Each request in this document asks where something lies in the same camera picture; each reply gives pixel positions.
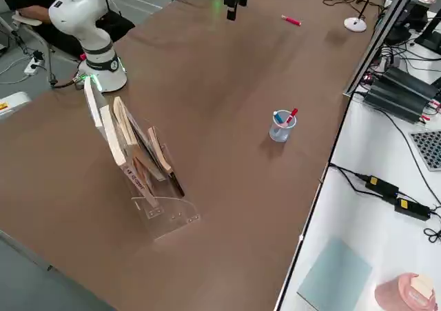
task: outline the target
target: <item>black power adapter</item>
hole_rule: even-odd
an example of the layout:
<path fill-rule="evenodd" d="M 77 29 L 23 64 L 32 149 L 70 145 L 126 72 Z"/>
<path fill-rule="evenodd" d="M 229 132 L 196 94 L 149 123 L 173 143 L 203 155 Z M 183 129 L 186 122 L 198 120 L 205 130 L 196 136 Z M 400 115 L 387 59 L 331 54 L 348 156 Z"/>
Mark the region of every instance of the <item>black power adapter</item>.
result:
<path fill-rule="evenodd" d="M 363 179 L 366 181 L 366 188 L 377 192 L 385 198 L 396 198 L 398 195 L 399 188 L 389 182 L 386 182 L 378 177 L 371 175 L 368 179 Z"/>
<path fill-rule="evenodd" d="M 355 175 L 359 179 L 366 182 L 365 186 L 367 189 L 380 194 L 387 203 L 394 205 L 396 212 L 423 221 L 430 219 L 430 208 L 425 205 L 398 197 L 399 188 L 396 185 L 386 182 L 373 175 L 369 176 L 359 173 L 355 173 Z"/>
<path fill-rule="evenodd" d="M 431 214 L 429 207 L 401 198 L 396 199 L 395 211 L 423 221 L 429 220 Z"/>

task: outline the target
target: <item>white lamp base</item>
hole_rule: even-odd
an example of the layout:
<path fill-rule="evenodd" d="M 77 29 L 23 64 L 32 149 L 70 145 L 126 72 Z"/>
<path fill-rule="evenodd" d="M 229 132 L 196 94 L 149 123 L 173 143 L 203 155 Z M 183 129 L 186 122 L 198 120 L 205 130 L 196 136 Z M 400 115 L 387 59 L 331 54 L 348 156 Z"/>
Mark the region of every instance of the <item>white lamp base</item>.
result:
<path fill-rule="evenodd" d="M 364 32 L 367 29 L 365 21 L 357 17 L 345 19 L 345 27 L 352 32 Z"/>

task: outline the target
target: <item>red marker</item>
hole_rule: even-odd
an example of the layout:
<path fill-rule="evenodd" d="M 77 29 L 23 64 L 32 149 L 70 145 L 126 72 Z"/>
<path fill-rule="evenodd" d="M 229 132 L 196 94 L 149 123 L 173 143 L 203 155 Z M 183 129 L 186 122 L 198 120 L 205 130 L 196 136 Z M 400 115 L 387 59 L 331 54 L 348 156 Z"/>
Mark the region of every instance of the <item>red marker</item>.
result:
<path fill-rule="evenodd" d="M 300 21 L 292 19 L 292 18 L 289 18 L 287 16 L 284 16 L 283 14 L 282 14 L 282 19 L 284 19 L 284 20 L 288 21 L 289 23 L 292 23 L 292 24 L 294 24 L 296 26 L 300 26 L 302 24 Z"/>
<path fill-rule="evenodd" d="M 288 119 L 287 119 L 287 123 L 289 123 L 297 114 L 297 109 L 292 110 L 291 114 L 289 115 Z"/>

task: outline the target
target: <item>blue pen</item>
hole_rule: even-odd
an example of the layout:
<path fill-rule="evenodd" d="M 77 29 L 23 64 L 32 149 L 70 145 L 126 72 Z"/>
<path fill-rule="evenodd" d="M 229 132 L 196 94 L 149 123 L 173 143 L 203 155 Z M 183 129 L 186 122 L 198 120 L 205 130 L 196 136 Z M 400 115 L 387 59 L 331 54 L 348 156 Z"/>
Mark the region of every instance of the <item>blue pen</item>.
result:
<path fill-rule="evenodd" d="M 274 118 L 278 123 L 283 123 L 282 118 L 280 118 L 280 116 L 278 115 L 278 113 L 276 111 L 274 111 Z"/>

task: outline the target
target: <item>book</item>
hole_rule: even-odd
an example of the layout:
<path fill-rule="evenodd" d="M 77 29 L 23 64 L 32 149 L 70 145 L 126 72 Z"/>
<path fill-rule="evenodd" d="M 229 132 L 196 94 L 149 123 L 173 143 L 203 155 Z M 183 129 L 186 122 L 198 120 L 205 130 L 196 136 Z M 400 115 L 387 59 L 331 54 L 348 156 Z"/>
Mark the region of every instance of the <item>book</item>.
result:
<path fill-rule="evenodd" d="M 153 208 L 159 206 L 147 184 L 145 177 L 141 175 L 143 166 L 136 157 L 132 157 L 129 145 L 125 141 L 121 127 L 114 116 L 109 105 L 103 106 L 99 110 L 103 123 L 107 143 L 113 155 L 115 163 L 120 167 L 129 180 L 136 186 L 136 189 L 145 197 Z"/>
<path fill-rule="evenodd" d="M 126 150 L 139 163 L 140 175 L 144 176 L 147 182 L 150 181 L 149 175 L 158 181 L 165 180 L 164 174 L 150 151 L 147 138 L 120 97 L 115 97 L 113 110 L 127 144 Z"/>
<path fill-rule="evenodd" d="M 163 171 L 167 173 L 167 175 L 170 178 L 170 181 L 174 184 L 176 189 L 179 191 L 182 197 L 185 196 L 184 190 L 182 189 L 178 179 L 176 178 L 176 175 L 173 172 L 173 168 L 171 165 L 167 162 L 167 160 L 164 157 L 164 153 L 161 149 L 161 145 L 159 143 L 158 137 L 156 135 L 154 127 L 151 127 L 147 131 L 150 145 L 152 147 L 152 151 L 154 153 L 154 156 L 156 158 L 156 161 L 159 163 L 159 165 L 162 167 Z"/>
<path fill-rule="evenodd" d="M 106 139 L 104 126 L 99 110 L 107 105 L 107 101 L 105 100 L 101 92 L 97 89 L 95 84 L 92 82 L 91 77 L 87 77 L 84 80 L 84 94 L 95 127 L 101 133 L 101 135 L 103 135 L 104 139 Z"/>

